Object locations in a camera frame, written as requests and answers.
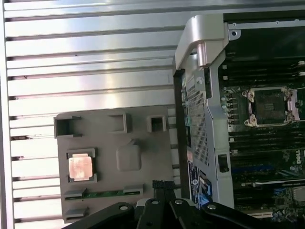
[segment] screw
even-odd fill
[[[182,202],[182,200],[180,200],[180,199],[177,199],[177,200],[175,200],[175,204],[182,204],[183,202]]]
[[[215,210],[216,206],[214,204],[210,204],[210,205],[208,205],[208,209]]]
[[[120,207],[120,210],[127,210],[127,209],[128,209],[127,206],[122,206],[122,207]]]

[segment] pcie slot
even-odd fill
[[[272,218],[272,211],[269,209],[263,210],[245,210],[243,213],[255,217],[257,219]]]

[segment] metal side panel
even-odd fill
[[[2,228],[64,226],[53,139],[53,117],[58,113],[153,105],[170,108],[174,105],[170,70],[189,18],[206,12],[287,9],[305,9],[304,1],[2,3]],[[174,148],[172,157],[178,165]]]
[[[187,115],[190,126],[193,163],[205,173],[212,184],[213,201],[234,207],[231,177],[227,117],[219,98],[218,67],[224,61],[224,52],[210,66],[211,97],[207,97],[207,76],[194,71],[186,85]],[[222,171],[218,156],[226,156],[228,171]]]

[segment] silver metal bracket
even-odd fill
[[[228,44],[228,25],[222,14],[205,14],[187,22],[175,53],[176,69],[183,64],[193,49],[197,49],[198,66],[206,68]]]

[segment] motherboard chip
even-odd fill
[[[73,154],[69,158],[69,177],[74,181],[90,180],[93,176],[92,158],[88,154]]]
[[[255,91],[252,113],[258,125],[282,124],[286,117],[284,93],[280,90]]]

